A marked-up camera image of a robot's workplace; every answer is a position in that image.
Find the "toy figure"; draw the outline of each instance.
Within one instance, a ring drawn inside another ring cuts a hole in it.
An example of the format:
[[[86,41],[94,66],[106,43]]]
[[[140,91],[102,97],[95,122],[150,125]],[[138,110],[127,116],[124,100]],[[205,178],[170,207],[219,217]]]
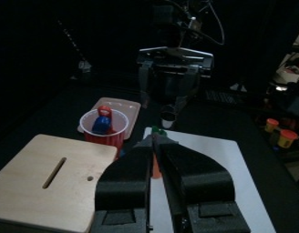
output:
[[[96,118],[92,133],[107,135],[114,132],[112,130],[112,109],[108,106],[99,106],[99,117]]]

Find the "white paper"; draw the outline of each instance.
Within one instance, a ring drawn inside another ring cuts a hole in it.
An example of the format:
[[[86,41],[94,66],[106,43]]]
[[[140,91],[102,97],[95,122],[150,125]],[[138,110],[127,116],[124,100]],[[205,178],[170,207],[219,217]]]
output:
[[[144,130],[144,137],[151,134],[152,128]],[[237,203],[251,233],[276,233],[266,207],[262,202],[251,174],[245,163],[238,143],[231,140],[191,135],[166,130],[169,138],[181,145],[211,157],[230,172],[234,179]],[[151,182],[151,217],[150,223],[154,233],[174,233],[169,202],[163,188],[163,179]]]

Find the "table surface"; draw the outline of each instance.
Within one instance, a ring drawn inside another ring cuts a hole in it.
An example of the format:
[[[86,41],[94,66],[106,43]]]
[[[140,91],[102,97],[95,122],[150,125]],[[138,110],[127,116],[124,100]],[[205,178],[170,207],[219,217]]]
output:
[[[76,130],[79,119],[102,97],[140,102],[140,96],[136,94],[92,86],[70,85],[1,140],[0,169],[40,133],[86,140],[84,135]],[[159,126],[160,108],[162,105],[155,100],[150,102],[148,108],[140,108],[130,139],[124,142],[126,151],[142,141],[144,129],[154,125]],[[205,104],[194,98],[178,116],[173,130],[238,143],[277,233],[299,232],[299,187],[262,137],[251,116],[241,110]]]

